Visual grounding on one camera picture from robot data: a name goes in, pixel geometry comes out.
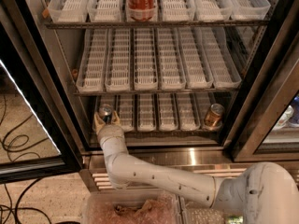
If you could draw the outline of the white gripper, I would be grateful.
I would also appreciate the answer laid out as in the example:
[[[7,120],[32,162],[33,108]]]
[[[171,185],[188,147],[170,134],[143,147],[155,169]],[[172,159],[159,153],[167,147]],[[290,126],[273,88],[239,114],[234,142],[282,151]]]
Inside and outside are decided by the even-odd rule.
[[[100,147],[104,147],[105,144],[124,144],[124,131],[121,126],[121,120],[116,111],[112,112],[111,123],[114,125],[106,125],[100,118],[99,113],[95,112],[93,116],[93,130],[97,134],[97,140]]]

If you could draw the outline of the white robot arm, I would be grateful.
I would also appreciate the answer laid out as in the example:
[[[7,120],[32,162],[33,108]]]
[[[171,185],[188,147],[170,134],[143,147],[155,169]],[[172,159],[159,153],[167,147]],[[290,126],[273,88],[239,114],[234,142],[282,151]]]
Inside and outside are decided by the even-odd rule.
[[[236,178],[221,178],[154,165],[129,154],[117,113],[96,112],[93,128],[115,189],[150,184],[206,208],[243,216],[244,224],[299,224],[299,191],[286,169],[258,162]]]

